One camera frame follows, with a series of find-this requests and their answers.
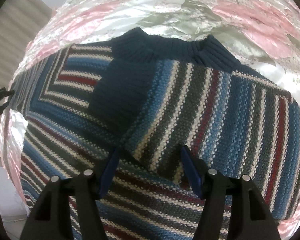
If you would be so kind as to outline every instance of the navy blue knit panel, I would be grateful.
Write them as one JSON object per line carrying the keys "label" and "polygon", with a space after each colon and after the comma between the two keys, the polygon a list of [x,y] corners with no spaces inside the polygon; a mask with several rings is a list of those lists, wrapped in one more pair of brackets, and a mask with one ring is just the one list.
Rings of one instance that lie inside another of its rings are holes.
{"label": "navy blue knit panel", "polygon": [[197,63],[229,74],[238,71],[270,82],[254,69],[242,65],[214,36],[208,35],[205,40],[200,41],[200,46],[195,57]]}
{"label": "navy blue knit panel", "polygon": [[146,55],[149,56],[149,52],[152,51],[152,53],[157,55],[157,59],[194,63],[194,56],[200,50],[199,41],[183,41],[177,38],[149,35],[139,27],[111,41],[112,53],[115,58],[119,57],[133,62],[136,62],[137,59],[142,60]]}
{"label": "navy blue knit panel", "polygon": [[123,135],[147,99],[156,64],[136,64],[114,59],[95,86],[91,114],[116,135]]}

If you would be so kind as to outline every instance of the black clip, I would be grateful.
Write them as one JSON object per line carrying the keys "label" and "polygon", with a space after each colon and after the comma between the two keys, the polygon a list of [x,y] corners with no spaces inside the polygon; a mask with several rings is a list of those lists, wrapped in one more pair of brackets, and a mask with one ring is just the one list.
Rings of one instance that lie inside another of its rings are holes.
{"label": "black clip", "polygon": [[193,240],[219,238],[226,195],[232,195],[227,240],[280,240],[268,206],[250,176],[226,177],[194,157],[187,146],[181,150],[181,161],[193,192],[206,200]]}
{"label": "black clip", "polygon": [[77,203],[82,239],[107,240],[96,200],[108,192],[119,163],[115,150],[107,159],[96,163],[93,170],[61,180],[53,176],[35,203],[22,231],[21,240],[73,240],[69,196]]}

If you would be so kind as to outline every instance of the blue stripe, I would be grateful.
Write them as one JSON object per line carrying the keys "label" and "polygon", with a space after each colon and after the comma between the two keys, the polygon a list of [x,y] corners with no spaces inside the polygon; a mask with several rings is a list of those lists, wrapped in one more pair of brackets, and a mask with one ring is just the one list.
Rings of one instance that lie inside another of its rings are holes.
{"label": "blue stripe", "polygon": [[277,195],[274,202],[272,216],[275,219],[285,219],[285,208],[289,203],[289,195],[293,188],[293,180],[298,164],[298,154],[300,149],[300,107],[289,104],[289,131],[287,154],[278,186]]}
{"label": "blue stripe", "polygon": [[251,82],[232,77],[228,109],[212,167],[229,177],[238,177],[245,148],[251,101]]}
{"label": "blue stripe", "polygon": [[142,140],[145,133],[150,128],[158,110],[161,107],[163,98],[169,84],[171,71],[173,67],[172,60],[166,60],[157,64],[158,70],[155,74],[153,85],[148,92],[147,101],[141,110],[139,117],[135,121],[132,129],[135,129],[126,144],[126,149],[133,153],[137,148],[138,143]]}
{"label": "blue stripe", "polygon": [[[70,209],[70,216],[74,218],[75,221],[78,221],[78,216],[76,213],[74,213],[71,209]],[[76,228],[72,225],[72,233],[73,236],[77,239],[77,240],[82,240],[82,235],[81,233],[78,233],[78,231],[76,230]]]}
{"label": "blue stripe", "polygon": [[199,157],[205,160],[206,163],[210,163],[210,157],[212,154],[213,145],[215,141],[218,139],[218,132],[220,132],[219,128],[221,126],[221,122],[223,121],[222,114],[224,112],[224,108],[226,107],[226,96],[229,90],[229,82],[231,80],[231,75],[228,73],[220,73],[220,94],[218,98],[218,106],[214,108],[213,116],[214,116],[214,123],[211,126],[211,130],[209,134],[209,139],[206,142],[206,147],[201,149]]}
{"label": "blue stripe", "polygon": [[34,190],[34,188],[27,182],[25,181],[22,177],[21,177],[21,186],[23,191],[27,191],[29,192],[29,194],[35,199],[37,200],[39,197],[39,194]]}
{"label": "blue stripe", "polygon": [[114,207],[110,207],[98,201],[97,206],[99,209],[100,216],[104,219],[112,221],[123,227],[129,228],[129,230],[131,230],[132,232],[135,232],[138,235],[143,236],[147,239],[192,240],[192,237],[186,237],[172,233],[169,230],[165,230],[150,223],[147,223],[128,212],[121,211],[120,209]]}
{"label": "blue stripe", "polygon": [[88,72],[102,74],[108,68],[110,61],[93,59],[93,58],[68,58],[63,70],[77,70],[80,72]]}
{"label": "blue stripe", "polygon": [[44,174],[46,174],[49,178],[58,175],[62,179],[65,179],[66,177],[61,174],[60,170],[56,170],[53,168],[52,165],[50,165],[42,156],[41,154],[36,151],[31,144],[25,139],[24,140],[24,146],[23,151],[25,154],[32,159],[32,161],[42,170]]}
{"label": "blue stripe", "polygon": [[23,191],[23,194],[26,196],[26,195],[29,195],[30,196],[30,198],[31,198],[31,201],[33,201],[33,202],[35,202],[35,200],[33,200],[33,196],[31,195],[31,193],[29,192],[29,191],[27,191],[27,190],[24,190]]}
{"label": "blue stripe", "polygon": [[71,113],[70,111],[64,110],[61,107],[38,100],[41,90],[44,89],[46,85],[45,79],[51,68],[53,58],[49,58],[48,61],[49,62],[45,65],[40,75],[40,79],[37,82],[34,94],[31,98],[30,109],[34,112],[38,112],[44,116],[47,116],[49,119],[59,123],[61,126],[73,131],[74,133],[77,133],[89,141],[95,142],[96,144],[102,144],[103,142],[103,144],[108,143],[109,146],[116,145],[117,139],[114,137],[114,135],[107,132],[102,127],[83,117]]}
{"label": "blue stripe", "polygon": [[266,92],[266,101],[265,101],[265,128],[263,129],[263,138],[261,141],[261,151],[260,151],[260,157],[258,160],[258,164],[256,166],[256,173],[253,182],[256,184],[258,188],[263,187],[263,183],[265,180],[266,176],[266,167],[268,166],[269,162],[269,144],[272,142],[272,137],[273,137],[273,131],[268,128],[267,126],[269,124],[272,125],[271,121],[273,122],[274,120],[274,115],[277,113],[274,113],[274,102],[273,102],[273,97],[272,93],[269,91]]}
{"label": "blue stripe", "polygon": [[37,119],[44,123],[46,126],[51,128],[52,130],[55,130],[57,133],[61,134],[63,138],[65,138],[67,141],[74,142],[74,144],[80,145],[80,147],[84,148],[86,152],[93,152],[95,155],[98,154],[100,158],[106,158],[108,155],[105,155],[103,151],[99,151],[96,147],[93,147],[91,144],[87,143],[85,140],[81,140],[76,134],[69,133],[65,130],[65,128],[55,125],[53,122],[48,120],[47,118],[44,118],[40,116],[39,114],[35,112],[29,112],[28,116]]}

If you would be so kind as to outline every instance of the striped sweater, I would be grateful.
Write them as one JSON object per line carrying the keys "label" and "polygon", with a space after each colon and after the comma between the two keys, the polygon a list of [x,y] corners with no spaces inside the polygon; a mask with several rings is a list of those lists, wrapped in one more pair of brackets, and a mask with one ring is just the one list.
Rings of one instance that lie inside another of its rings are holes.
{"label": "striped sweater", "polygon": [[[277,220],[300,200],[300,107],[215,38],[185,42],[134,29],[74,44],[21,73],[10,105],[29,122],[21,182],[32,207],[49,178],[73,177],[114,146],[120,160],[98,202],[109,239],[192,239],[204,201],[180,147],[224,175],[249,174]],[[73,231],[81,239],[75,199]],[[226,239],[231,201],[220,239]]]}

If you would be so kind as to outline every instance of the red stripe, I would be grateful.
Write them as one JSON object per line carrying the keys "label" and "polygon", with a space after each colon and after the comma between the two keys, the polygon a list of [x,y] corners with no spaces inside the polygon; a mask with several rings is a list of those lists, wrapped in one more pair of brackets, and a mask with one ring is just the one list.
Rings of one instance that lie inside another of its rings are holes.
{"label": "red stripe", "polygon": [[[69,202],[70,204],[73,206],[73,208],[76,210],[77,209],[77,203],[75,201],[73,201],[71,198],[69,198]],[[105,231],[108,231],[112,234],[114,234],[115,236],[118,236],[119,238],[123,239],[123,240],[137,240],[137,238],[128,235],[127,233],[112,227],[111,225],[107,225],[105,223],[102,223],[103,228],[105,229]]]}
{"label": "red stripe", "polygon": [[44,130],[45,132],[50,134],[52,137],[56,138],[58,141],[62,142],[64,145],[68,146],[70,149],[72,149],[73,151],[77,152],[79,155],[81,155],[82,157],[84,157],[85,159],[90,161],[91,163],[95,163],[95,161],[97,160],[96,158],[93,158],[90,154],[88,154],[86,151],[79,148],[77,145],[70,143],[65,138],[58,135],[53,130],[49,129],[47,126],[45,126],[41,122],[37,121],[36,119],[34,119],[30,116],[28,117],[28,119],[31,120],[33,123],[35,123],[37,126],[39,126],[42,130]]}
{"label": "red stripe", "polygon": [[[50,130],[48,127],[46,127],[44,124],[37,121],[36,119],[34,119],[32,117],[29,117],[28,119],[31,120],[33,123],[37,124],[42,130],[46,131],[51,136],[53,136],[54,138],[56,138],[57,140],[59,140],[60,142],[65,144],[66,146],[68,146],[70,149],[77,152],[82,157],[88,159],[92,163],[95,163],[96,159],[94,159],[91,155],[89,155],[85,150],[83,150],[83,149],[77,147],[76,145],[72,144],[71,142],[67,141],[66,139],[64,139],[63,137],[61,137],[60,135],[58,135],[54,131]],[[154,184],[151,184],[151,183],[144,182],[142,180],[138,180],[138,179],[134,178],[133,176],[130,176],[130,175],[127,175],[127,174],[123,173],[122,171],[117,170],[115,175],[119,179],[125,180],[126,182],[129,182],[132,185],[136,185],[138,187],[141,187],[145,190],[148,190],[148,191],[151,191],[151,192],[154,192],[154,193],[157,193],[157,194],[163,194],[163,195],[168,196],[170,198],[175,198],[175,199],[182,200],[182,201],[188,201],[189,203],[204,205],[203,200],[185,195],[181,192],[173,191],[173,190],[170,190],[170,189],[167,189],[167,188],[164,188],[164,187],[160,187],[160,186],[157,186],[157,185],[154,185]]]}
{"label": "red stripe", "polygon": [[26,199],[29,199],[30,201],[32,201],[32,202],[33,202],[32,198],[31,198],[30,196],[28,196],[28,195],[25,195],[25,198],[26,198]]}
{"label": "red stripe", "polygon": [[43,176],[43,174],[24,156],[21,156],[21,161],[24,162],[45,184],[48,180]]}
{"label": "red stripe", "polygon": [[278,169],[280,166],[280,160],[283,152],[283,142],[284,142],[284,127],[285,127],[285,116],[286,116],[286,111],[285,111],[285,102],[283,98],[279,99],[279,123],[278,123],[278,136],[277,136],[277,143],[276,143],[276,148],[275,148],[275,153],[274,153],[274,161],[272,164],[272,172],[269,178],[269,184],[267,187],[266,191],[266,197],[265,201],[269,205],[271,196],[272,196],[272,191],[274,188],[275,180],[278,175]]}
{"label": "red stripe", "polygon": [[138,240],[138,238],[128,235],[124,231],[114,228],[111,225],[107,225],[107,224],[103,223],[103,228],[105,229],[105,231],[108,231],[108,232],[114,234],[115,236],[119,237],[122,240]]}
{"label": "red stripe", "polygon": [[97,84],[97,81],[94,80],[94,79],[84,78],[84,77],[77,77],[77,76],[70,76],[70,75],[59,75],[58,80],[77,82],[77,83],[90,85],[90,86],[93,86],[93,87]]}
{"label": "red stripe", "polygon": [[191,147],[191,152],[194,155],[197,155],[199,152],[199,147],[202,142],[203,136],[206,133],[208,123],[210,121],[210,118],[212,116],[212,110],[215,102],[215,97],[218,90],[218,82],[219,82],[219,72],[217,70],[212,70],[212,80],[210,85],[210,91],[209,95],[206,101],[206,109],[203,113],[203,117],[200,122],[200,126],[198,128],[198,132],[196,134],[196,138],[194,140],[194,143]]}

